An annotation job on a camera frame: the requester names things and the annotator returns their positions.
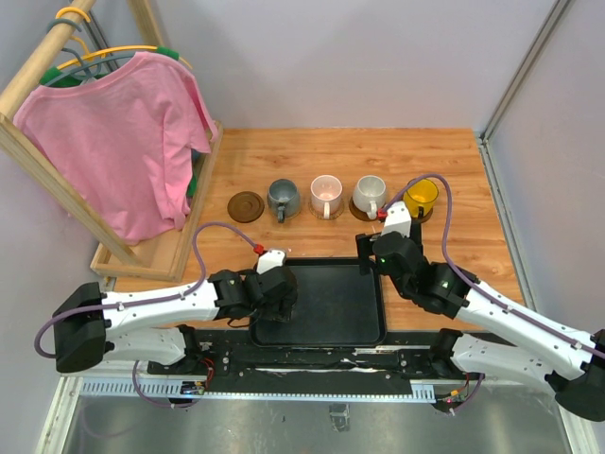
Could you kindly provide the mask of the brown wooden coaster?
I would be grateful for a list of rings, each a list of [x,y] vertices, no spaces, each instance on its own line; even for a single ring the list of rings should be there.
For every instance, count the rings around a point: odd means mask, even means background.
[[[264,209],[264,201],[252,191],[242,191],[233,195],[227,205],[229,216],[239,223],[250,223],[259,219]]]
[[[370,218],[366,212],[361,211],[355,204],[354,199],[350,198],[349,200],[349,210],[351,214],[362,221],[370,222],[370,221],[380,221],[384,222],[386,220],[387,214],[386,212],[377,206],[375,201],[371,201],[370,208],[376,208],[376,216],[374,218]]]
[[[430,220],[436,200],[413,198],[405,193],[404,196],[397,198],[395,201],[402,201],[406,205],[413,223],[424,223]]]

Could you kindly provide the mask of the yellow glass mug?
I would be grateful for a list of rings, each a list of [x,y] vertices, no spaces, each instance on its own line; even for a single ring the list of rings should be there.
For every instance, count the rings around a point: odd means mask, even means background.
[[[431,180],[422,179],[406,191],[403,202],[414,219],[424,219],[432,213],[438,196],[438,187]]]

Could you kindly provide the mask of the cream ceramic mug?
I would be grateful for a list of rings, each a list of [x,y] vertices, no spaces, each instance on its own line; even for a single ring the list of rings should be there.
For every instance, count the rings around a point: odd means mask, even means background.
[[[361,177],[354,188],[353,203],[356,209],[370,220],[377,219],[378,210],[386,203],[387,186],[375,175]]]

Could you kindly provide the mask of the woven rattan coaster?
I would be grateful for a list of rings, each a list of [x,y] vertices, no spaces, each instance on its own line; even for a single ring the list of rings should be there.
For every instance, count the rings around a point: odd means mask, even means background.
[[[335,209],[329,202],[320,202],[314,204],[312,201],[308,203],[309,210],[313,216],[320,220],[334,220],[338,218],[344,211],[344,202],[340,201]]]

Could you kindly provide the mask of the pink ceramic mug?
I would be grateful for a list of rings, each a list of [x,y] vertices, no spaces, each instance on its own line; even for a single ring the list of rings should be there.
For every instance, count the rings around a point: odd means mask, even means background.
[[[314,204],[329,202],[335,209],[342,201],[343,186],[341,181],[333,175],[320,175],[310,185],[311,199]]]

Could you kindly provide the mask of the grey ceramic mug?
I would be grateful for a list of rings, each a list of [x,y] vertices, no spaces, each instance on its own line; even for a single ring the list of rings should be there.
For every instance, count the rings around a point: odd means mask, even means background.
[[[268,188],[268,208],[279,223],[298,215],[301,195],[297,186],[288,179],[274,181]]]

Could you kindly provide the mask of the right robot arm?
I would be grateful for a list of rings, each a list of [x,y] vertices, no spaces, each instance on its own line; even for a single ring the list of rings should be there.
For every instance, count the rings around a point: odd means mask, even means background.
[[[450,258],[431,262],[421,239],[397,231],[355,238],[360,270],[375,268],[398,295],[424,311],[481,326],[504,340],[479,346],[470,335],[443,329],[428,355],[430,371],[501,375],[554,396],[564,409],[604,419],[604,332],[556,323],[515,303]]]

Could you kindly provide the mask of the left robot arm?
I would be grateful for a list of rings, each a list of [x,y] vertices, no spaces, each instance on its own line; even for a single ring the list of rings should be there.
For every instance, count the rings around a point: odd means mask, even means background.
[[[297,279],[286,266],[262,273],[223,270],[202,283],[133,293],[82,284],[53,314],[55,366],[74,374],[104,360],[140,360],[189,375],[200,367],[202,351],[186,323],[286,322],[297,297]]]

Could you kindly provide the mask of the black plastic tray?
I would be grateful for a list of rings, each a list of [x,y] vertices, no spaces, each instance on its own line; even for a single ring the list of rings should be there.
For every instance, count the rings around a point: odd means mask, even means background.
[[[362,274],[359,261],[290,258],[298,299],[289,322],[259,321],[250,328],[260,347],[366,347],[387,334],[381,278]]]

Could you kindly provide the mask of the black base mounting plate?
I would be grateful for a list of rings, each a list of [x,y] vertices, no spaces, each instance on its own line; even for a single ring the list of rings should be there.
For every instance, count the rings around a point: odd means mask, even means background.
[[[413,380],[478,377],[433,365],[429,346],[437,339],[431,331],[390,331],[374,347],[260,347],[245,330],[197,330],[192,359],[143,370],[190,378],[212,367],[210,390],[227,393],[390,394],[407,392]]]

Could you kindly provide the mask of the pink t-shirt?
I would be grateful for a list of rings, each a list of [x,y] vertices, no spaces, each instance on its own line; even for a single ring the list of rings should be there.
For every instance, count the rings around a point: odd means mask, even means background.
[[[183,228],[192,153],[217,137],[194,75],[158,53],[79,86],[39,86],[13,123],[126,243]]]

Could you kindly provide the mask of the grey-green clothes hanger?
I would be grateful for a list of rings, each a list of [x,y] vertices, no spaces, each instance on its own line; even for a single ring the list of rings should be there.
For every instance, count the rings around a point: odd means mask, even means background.
[[[74,63],[66,63],[67,66],[73,65],[74,68],[69,72],[62,72],[58,66],[50,67],[39,80],[41,86],[72,87],[86,81],[100,79],[103,65],[107,66],[110,72],[113,72],[118,68],[116,61],[130,59],[135,55],[134,52],[123,52],[117,55],[110,52],[96,57],[85,57],[68,47],[63,47],[60,51],[75,57]]]

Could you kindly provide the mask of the yellow clothes hanger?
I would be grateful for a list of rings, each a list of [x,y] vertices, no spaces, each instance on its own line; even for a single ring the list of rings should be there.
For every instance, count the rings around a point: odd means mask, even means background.
[[[65,17],[65,15],[68,13],[74,13],[77,16],[79,16],[83,20],[83,24],[86,26],[89,26],[94,22],[94,14],[90,9],[88,11],[84,11],[83,9],[78,8],[78,7],[68,6],[68,7],[64,7],[62,9],[60,9],[56,13],[55,18],[51,22],[48,23],[46,31],[50,32],[55,26],[58,26],[58,25],[67,25],[67,26],[70,26],[73,30],[81,31],[80,24],[77,24],[73,20],[70,20]],[[75,36],[74,34],[72,34],[68,38],[68,40],[79,43],[80,46],[82,47],[82,50],[84,51],[83,54],[80,54],[80,53],[79,54],[83,55],[85,57],[96,57],[96,56],[100,56],[103,54],[109,54],[110,52],[112,52],[114,55],[117,55],[117,54],[122,54],[123,52],[143,51],[143,52],[152,52],[152,53],[164,55],[168,58],[171,58],[172,60],[182,63],[188,69],[193,68],[193,66],[184,57],[182,57],[177,51],[172,50],[165,46],[148,45],[148,44],[129,44],[129,45],[106,47],[106,48],[102,48],[102,49],[99,49],[96,51],[91,51],[88,48],[87,44],[80,37]],[[67,62],[70,64],[74,63],[75,57]],[[73,65],[67,66],[66,62],[65,62],[65,63],[60,64],[58,67],[60,70],[62,70],[62,69],[67,69],[68,67],[74,67],[74,66]]]

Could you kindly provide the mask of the wooden clothes rack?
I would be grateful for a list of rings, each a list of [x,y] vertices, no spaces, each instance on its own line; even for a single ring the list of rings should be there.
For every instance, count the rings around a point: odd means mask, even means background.
[[[98,241],[91,262],[92,271],[101,276],[133,277],[166,282],[182,279],[198,227],[204,199],[218,156],[223,127],[216,122],[212,152],[195,166],[199,177],[192,201],[192,212],[183,228],[171,230],[129,247],[71,184],[60,175],[33,143],[12,122],[13,116],[37,86],[43,72],[51,65],[72,35],[75,26],[92,11],[93,1],[74,1],[65,11],[68,24],[57,24],[46,33],[21,69],[1,94],[1,148],[21,169],[35,180],[53,199],[77,219]]]

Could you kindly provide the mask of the aluminium frame rail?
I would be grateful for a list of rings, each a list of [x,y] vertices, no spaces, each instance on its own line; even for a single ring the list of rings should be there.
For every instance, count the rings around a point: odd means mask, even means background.
[[[505,347],[495,373],[437,373],[429,333],[374,348],[264,349],[205,331],[181,368],[66,375],[40,453],[597,453],[596,426]]]

